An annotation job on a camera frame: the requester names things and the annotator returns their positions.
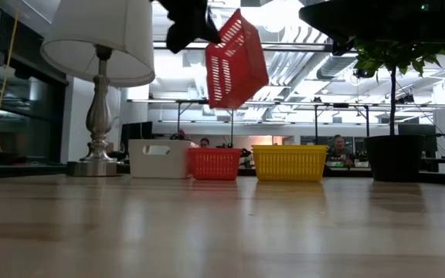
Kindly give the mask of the silver lamp with white shade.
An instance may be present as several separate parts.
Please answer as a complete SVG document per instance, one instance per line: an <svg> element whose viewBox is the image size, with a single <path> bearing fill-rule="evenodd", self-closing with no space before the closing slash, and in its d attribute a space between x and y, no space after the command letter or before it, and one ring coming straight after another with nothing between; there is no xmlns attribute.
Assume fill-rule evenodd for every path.
<svg viewBox="0 0 445 278"><path fill-rule="evenodd" d="M115 176L117 162L107 155L107 93L111 86L144 86L155 79L150 0L60 0L40 52L51 66L94 84L86 118L91 152L69 162L70 175Z"/></svg>

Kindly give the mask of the black metal frame stand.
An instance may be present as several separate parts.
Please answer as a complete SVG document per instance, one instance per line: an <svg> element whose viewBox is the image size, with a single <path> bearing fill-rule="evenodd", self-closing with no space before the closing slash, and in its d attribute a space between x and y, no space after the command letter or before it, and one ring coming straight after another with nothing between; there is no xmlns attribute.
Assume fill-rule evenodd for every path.
<svg viewBox="0 0 445 278"><path fill-rule="evenodd" d="M340 110L346 110L349 108L354 109L358 114L360 114L362 117L365 118L365 130L366 130L366 137L370 136L370 116L369 116L369 105L366 104L360 104L360 103L313 103L314 108L314 144L319 145L318 142L318 108L319 107L325 107L325 108L333 108L336 111Z"/></svg>
<svg viewBox="0 0 445 278"><path fill-rule="evenodd" d="M178 109L177 109L177 132L180 130L180 123L181 123L181 115L190 108L191 105L193 104L199 104L199 105L205 105L208 104L208 100L176 100L175 101L178 104ZM182 109L182 104L187 103L187 107L185 107L184 109ZM226 112L230 115L231 117L231 131L230 131L230 140L229 140L229 148L234 148L234 143L233 143L233 136L234 136L234 114L235 114L235 110L232 109L231 111L226 110Z"/></svg>

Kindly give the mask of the red-orange slotted plastic basket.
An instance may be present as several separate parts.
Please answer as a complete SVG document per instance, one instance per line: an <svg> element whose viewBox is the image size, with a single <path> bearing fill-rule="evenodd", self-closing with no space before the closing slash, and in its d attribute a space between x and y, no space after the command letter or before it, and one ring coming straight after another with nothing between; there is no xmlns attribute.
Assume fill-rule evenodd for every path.
<svg viewBox="0 0 445 278"><path fill-rule="evenodd" d="M211 108L236 109L267 86L269 76L258 29L237 9L219 30L221 43L205 49Z"/></svg>
<svg viewBox="0 0 445 278"><path fill-rule="evenodd" d="M189 148L189 173L196 180L235 180L240 155L236 148Z"/></svg>

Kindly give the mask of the black table edge rail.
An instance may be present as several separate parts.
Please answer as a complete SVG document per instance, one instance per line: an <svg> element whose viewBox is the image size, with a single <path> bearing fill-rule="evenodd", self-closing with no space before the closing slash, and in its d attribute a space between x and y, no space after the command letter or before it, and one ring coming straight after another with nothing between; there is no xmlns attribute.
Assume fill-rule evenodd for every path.
<svg viewBox="0 0 445 278"><path fill-rule="evenodd" d="M0 165L0 178L25 177L34 175L66 174L67 166L60 165ZM371 178L372 173L367 168L326 168L327 178ZM420 172L413 180L419 183L445 185L445 174L435 172Z"/></svg>

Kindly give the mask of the black computer monitor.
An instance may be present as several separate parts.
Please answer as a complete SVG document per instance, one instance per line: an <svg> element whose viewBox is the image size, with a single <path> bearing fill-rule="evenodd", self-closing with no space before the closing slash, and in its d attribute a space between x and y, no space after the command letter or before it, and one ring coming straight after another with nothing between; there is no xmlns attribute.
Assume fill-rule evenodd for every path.
<svg viewBox="0 0 445 278"><path fill-rule="evenodd" d="M124 153L129 154L130 139L152 139L153 123L151 121L123 124L121 128L121 146Z"/></svg>
<svg viewBox="0 0 445 278"><path fill-rule="evenodd" d="M423 135L425 137L424 153L426 158L435 158L437 151L436 127L429 124L399 124L399 134Z"/></svg>

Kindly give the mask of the white plastic storage bin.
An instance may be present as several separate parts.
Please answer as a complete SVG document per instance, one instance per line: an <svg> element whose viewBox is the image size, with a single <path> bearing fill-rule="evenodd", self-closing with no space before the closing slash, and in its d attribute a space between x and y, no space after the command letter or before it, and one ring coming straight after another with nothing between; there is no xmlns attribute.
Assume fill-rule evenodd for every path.
<svg viewBox="0 0 445 278"><path fill-rule="evenodd" d="M130 139L130 175L133 178L188 178L191 147L191 141Z"/></svg>

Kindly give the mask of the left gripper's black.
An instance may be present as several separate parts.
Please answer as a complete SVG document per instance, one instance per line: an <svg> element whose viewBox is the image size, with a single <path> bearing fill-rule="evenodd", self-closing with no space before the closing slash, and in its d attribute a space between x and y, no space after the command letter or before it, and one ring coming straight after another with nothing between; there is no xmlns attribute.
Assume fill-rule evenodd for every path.
<svg viewBox="0 0 445 278"><path fill-rule="evenodd" d="M166 37L166 47L172 53L179 53L197 39L221 43L207 0L157 1L167 10L167 18L173 21Z"/></svg>

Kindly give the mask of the green plant in black pot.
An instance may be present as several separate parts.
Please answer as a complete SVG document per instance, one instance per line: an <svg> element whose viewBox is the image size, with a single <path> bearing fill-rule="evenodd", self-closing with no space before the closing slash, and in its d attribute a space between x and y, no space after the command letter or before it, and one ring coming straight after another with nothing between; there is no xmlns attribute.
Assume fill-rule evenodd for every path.
<svg viewBox="0 0 445 278"><path fill-rule="evenodd" d="M367 77L373 77L384 67L389 72L391 82L389 134L365 139L372 176L376 181L414 181L420 171L425 137L396 133L396 77L397 73L404 74L409 67L422 76L427 63L440 64L437 56L444 55L445 50L436 43L361 38L355 40L354 48L358 53L357 70Z"/></svg>

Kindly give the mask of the yellow slotted plastic basket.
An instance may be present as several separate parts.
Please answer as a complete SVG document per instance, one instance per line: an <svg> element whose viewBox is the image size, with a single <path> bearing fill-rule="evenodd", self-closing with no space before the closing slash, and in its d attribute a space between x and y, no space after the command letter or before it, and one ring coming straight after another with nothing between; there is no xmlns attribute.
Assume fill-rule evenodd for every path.
<svg viewBox="0 0 445 278"><path fill-rule="evenodd" d="M253 145L256 176L260 181L320 181L326 145Z"/></svg>

